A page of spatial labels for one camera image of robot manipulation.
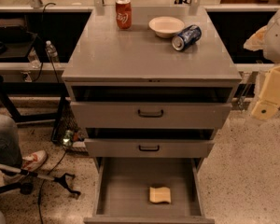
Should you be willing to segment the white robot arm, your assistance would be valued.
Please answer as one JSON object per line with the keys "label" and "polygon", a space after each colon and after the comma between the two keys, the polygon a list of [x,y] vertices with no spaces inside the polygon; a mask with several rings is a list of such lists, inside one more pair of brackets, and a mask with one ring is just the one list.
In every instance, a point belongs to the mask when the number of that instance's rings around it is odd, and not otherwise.
{"label": "white robot arm", "polygon": [[262,50],[263,57],[274,63],[274,67],[265,74],[259,98],[251,111],[254,119],[270,119],[280,107],[280,8],[266,26],[246,40],[244,48]]}

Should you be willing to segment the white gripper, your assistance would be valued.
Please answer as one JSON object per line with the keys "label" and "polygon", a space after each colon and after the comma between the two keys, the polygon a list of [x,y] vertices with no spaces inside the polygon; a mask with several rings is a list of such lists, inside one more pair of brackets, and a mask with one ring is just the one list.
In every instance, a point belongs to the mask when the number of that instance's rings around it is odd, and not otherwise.
{"label": "white gripper", "polygon": [[280,65],[274,66],[265,74],[265,80],[251,116],[258,120],[272,118],[280,106]]}

